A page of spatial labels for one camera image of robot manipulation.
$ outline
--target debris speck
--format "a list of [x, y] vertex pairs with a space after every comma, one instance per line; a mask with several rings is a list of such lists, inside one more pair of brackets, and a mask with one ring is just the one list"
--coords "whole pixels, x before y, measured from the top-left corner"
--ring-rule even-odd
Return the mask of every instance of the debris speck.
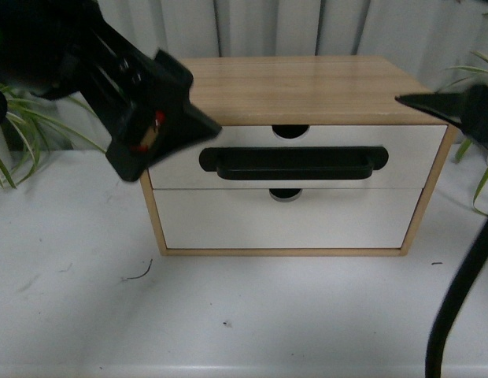
[[70, 268], [72, 267], [72, 263], [69, 264], [69, 266], [66, 268], [66, 269], [62, 269], [62, 270], [59, 270], [58, 272], [59, 273], [65, 273], [65, 272], [68, 272], [70, 270]]
[[150, 271], [151, 269], [151, 264], [153, 263], [153, 259], [150, 260], [150, 264], [148, 265], [148, 269], [141, 275], [141, 276], [137, 276], [137, 277], [128, 277], [128, 278], [122, 278], [121, 280], [122, 281], [129, 281], [129, 280], [137, 280], [138, 278], [142, 278], [144, 277], [146, 274], [148, 274], [148, 272]]
[[28, 288], [30, 288], [34, 284], [34, 282], [36, 282], [36, 280], [39, 278], [39, 276], [41, 276], [41, 274], [36, 274], [34, 277], [32, 277], [29, 280], [29, 282], [27, 282], [23, 287], [21, 287], [20, 289], [17, 290], [17, 293], [23, 293]]

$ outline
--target black cable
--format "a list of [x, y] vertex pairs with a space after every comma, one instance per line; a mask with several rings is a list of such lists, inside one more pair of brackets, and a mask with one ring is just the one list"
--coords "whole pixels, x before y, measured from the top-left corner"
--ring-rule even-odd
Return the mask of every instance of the black cable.
[[488, 258], [488, 219], [457, 271], [431, 329], [426, 352], [426, 378], [440, 378], [445, 342], [472, 284]]

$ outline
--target black robotic arm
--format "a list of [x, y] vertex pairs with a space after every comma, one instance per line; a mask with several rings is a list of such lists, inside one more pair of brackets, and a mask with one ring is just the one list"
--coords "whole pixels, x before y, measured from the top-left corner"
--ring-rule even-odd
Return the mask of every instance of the black robotic arm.
[[[80, 91], [111, 135], [106, 157], [126, 181], [220, 131], [190, 103], [190, 71], [161, 50], [154, 60], [142, 54], [93, 0], [0, 0], [0, 82], [49, 100]], [[0, 92], [0, 123], [5, 103]]]

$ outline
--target red component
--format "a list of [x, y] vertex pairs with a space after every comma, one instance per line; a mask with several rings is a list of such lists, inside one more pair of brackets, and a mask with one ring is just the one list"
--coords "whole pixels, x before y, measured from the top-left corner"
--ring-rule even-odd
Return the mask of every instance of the red component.
[[165, 122], [165, 113], [162, 112], [161, 110], [157, 110], [155, 112], [155, 126], [158, 128], [160, 127], [161, 124]]
[[129, 147], [132, 152], [148, 152], [148, 146], [130, 146]]

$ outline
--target wooden top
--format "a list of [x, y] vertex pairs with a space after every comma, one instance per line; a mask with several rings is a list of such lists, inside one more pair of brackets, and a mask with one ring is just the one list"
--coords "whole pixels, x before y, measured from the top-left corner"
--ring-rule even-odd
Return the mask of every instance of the wooden top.
[[428, 92], [381, 57], [223, 57], [183, 61], [191, 101], [224, 126], [444, 124], [394, 100]]

